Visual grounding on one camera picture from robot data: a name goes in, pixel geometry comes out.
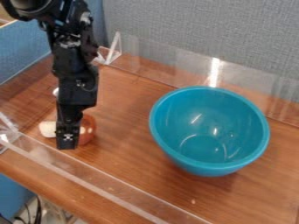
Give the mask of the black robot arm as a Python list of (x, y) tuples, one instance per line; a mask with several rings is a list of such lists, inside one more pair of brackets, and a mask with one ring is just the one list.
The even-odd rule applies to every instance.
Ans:
[(96, 106), (99, 91), (99, 70), (92, 65), (99, 44), (88, 4), (84, 0), (0, 0), (0, 4), (12, 18), (36, 20), (47, 32), (52, 74), (59, 80), (56, 145), (73, 150), (83, 111)]

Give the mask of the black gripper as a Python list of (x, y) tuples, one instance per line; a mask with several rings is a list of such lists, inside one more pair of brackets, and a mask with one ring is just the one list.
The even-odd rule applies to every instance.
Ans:
[(56, 52), (52, 64), (59, 79), (56, 145), (73, 150), (80, 140), (81, 109), (96, 105), (99, 71), (77, 53)]

